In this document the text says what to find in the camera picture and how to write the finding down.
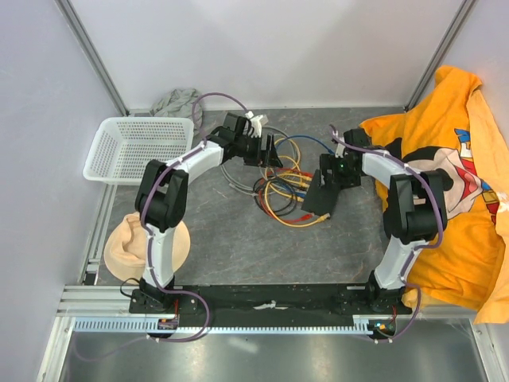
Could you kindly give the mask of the black network switch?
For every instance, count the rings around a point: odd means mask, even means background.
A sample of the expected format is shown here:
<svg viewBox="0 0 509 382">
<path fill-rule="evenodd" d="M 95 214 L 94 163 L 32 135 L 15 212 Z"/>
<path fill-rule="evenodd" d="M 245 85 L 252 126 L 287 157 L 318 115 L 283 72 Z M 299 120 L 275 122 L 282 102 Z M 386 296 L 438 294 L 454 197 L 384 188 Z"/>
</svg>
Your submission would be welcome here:
<svg viewBox="0 0 509 382">
<path fill-rule="evenodd" d="M 323 175 L 320 170 L 316 170 L 301 204 L 301 209 L 317 216 L 326 214 L 331 216 L 335 210 L 339 193 L 340 185 L 333 180 L 332 175 L 329 173 Z"/>
</svg>

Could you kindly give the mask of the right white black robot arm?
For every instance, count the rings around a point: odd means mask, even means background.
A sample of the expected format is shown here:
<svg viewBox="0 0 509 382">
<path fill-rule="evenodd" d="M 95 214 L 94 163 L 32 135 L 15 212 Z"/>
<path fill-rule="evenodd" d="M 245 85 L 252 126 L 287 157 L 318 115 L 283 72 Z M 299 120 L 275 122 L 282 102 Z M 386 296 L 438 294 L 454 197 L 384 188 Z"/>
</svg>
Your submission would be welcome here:
<svg viewBox="0 0 509 382">
<path fill-rule="evenodd" d="M 331 132 L 336 152 L 321 155 L 308 191 L 317 199 L 317 215 L 331 215 L 340 191 L 360 185 L 363 176 L 387 188 L 383 228 L 389 244 L 369 275 L 363 299 L 379 314 L 401 302 L 407 275 L 421 251 L 441 243 L 447 225 L 442 177 L 436 170 L 416 170 L 389 150 L 372 146 L 360 128 Z"/>
</svg>

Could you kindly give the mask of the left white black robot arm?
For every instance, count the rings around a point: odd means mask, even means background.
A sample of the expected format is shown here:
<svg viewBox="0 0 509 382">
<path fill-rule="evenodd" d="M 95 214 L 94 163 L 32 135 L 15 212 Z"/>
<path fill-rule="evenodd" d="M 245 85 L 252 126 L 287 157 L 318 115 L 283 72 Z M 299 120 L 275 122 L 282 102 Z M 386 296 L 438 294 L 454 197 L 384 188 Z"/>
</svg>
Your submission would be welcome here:
<svg viewBox="0 0 509 382">
<path fill-rule="evenodd" d="M 239 157 L 246 166 L 282 167 L 274 137 L 243 133 L 243 128 L 217 127 L 202 142 L 169 162 L 147 163 L 135 208 L 146 233 L 146 265 L 138 284 L 147 304 L 158 313 L 172 309 L 175 295 L 173 242 L 177 225 L 183 220 L 188 186 L 207 171 Z"/>
</svg>

